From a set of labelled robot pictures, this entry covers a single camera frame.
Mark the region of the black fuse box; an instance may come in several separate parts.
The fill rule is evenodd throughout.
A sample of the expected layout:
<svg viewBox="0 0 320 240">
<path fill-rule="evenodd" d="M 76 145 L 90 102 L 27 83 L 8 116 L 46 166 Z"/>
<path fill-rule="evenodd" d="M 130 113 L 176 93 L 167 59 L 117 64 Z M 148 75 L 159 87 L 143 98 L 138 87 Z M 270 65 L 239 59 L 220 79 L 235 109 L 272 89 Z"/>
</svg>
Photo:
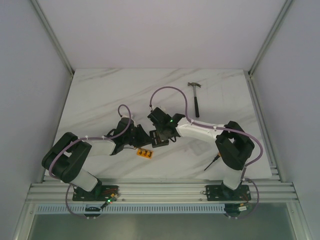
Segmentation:
<svg viewBox="0 0 320 240">
<path fill-rule="evenodd" d="M 151 130 L 149 132 L 151 145 L 153 148 L 159 148 L 169 145 L 169 140 L 161 140 L 158 132 L 156 130 Z"/>
</svg>

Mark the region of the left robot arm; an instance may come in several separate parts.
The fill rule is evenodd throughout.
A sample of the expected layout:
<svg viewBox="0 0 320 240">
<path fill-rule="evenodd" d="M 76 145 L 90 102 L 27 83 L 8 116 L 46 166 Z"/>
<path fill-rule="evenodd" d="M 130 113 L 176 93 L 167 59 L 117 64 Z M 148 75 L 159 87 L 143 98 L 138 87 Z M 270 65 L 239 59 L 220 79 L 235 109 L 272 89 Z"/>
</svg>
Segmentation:
<svg viewBox="0 0 320 240">
<path fill-rule="evenodd" d="M 103 192 L 98 178 L 83 169 L 87 157 L 113 156 L 127 145 L 141 148 L 150 143 L 151 137 L 140 124 L 122 117 L 116 128 L 101 137 L 80 139 L 71 132 L 65 133 L 44 156 L 41 165 L 51 177 L 80 187 L 90 201 L 97 201 Z"/>
</svg>

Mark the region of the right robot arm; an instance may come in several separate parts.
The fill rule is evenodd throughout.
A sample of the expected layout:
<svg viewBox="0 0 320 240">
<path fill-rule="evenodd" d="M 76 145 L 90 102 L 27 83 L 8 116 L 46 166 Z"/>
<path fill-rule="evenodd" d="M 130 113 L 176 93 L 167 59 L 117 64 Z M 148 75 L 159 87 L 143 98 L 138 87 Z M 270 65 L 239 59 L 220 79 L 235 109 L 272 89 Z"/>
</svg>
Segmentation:
<svg viewBox="0 0 320 240">
<path fill-rule="evenodd" d="M 226 125 L 216 125 L 194 121 L 180 113 L 170 116 L 159 107 L 151 111 L 147 118 L 163 141 L 189 137 L 215 143 L 226 165 L 221 193 L 228 200 L 239 194 L 245 163 L 252 155 L 255 145 L 238 123 L 230 121 Z"/>
</svg>

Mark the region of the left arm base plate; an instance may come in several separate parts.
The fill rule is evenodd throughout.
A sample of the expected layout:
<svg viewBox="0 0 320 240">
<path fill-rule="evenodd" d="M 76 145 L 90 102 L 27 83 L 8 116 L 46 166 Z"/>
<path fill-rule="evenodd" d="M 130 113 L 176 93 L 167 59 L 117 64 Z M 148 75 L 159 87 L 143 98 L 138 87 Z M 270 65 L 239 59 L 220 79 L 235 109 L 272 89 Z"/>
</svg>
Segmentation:
<svg viewBox="0 0 320 240">
<path fill-rule="evenodd" d="M 72 200 L 75 202 L 102 202 L 107 201 L 119 192 L 118 185 L 99 185 L 92 191 L 85 191 L 80 187 L 73 188 Z"/>
</svg>

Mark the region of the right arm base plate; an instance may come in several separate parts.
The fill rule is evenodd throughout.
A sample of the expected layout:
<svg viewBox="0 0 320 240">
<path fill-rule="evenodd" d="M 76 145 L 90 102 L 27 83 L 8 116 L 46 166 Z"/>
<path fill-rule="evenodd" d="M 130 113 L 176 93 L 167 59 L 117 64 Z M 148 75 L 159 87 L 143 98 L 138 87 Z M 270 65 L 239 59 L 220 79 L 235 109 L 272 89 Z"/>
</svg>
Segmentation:
<svg viewBox="0 0 320 240">
<path fill-rule="evenodd" d="M 205 191 L 208 201 L 250 201 L 252 199 L 248 185 L 240 184 L 237 189 L 232 190 L 223 184 L 206 185 Z"/>
</svg>

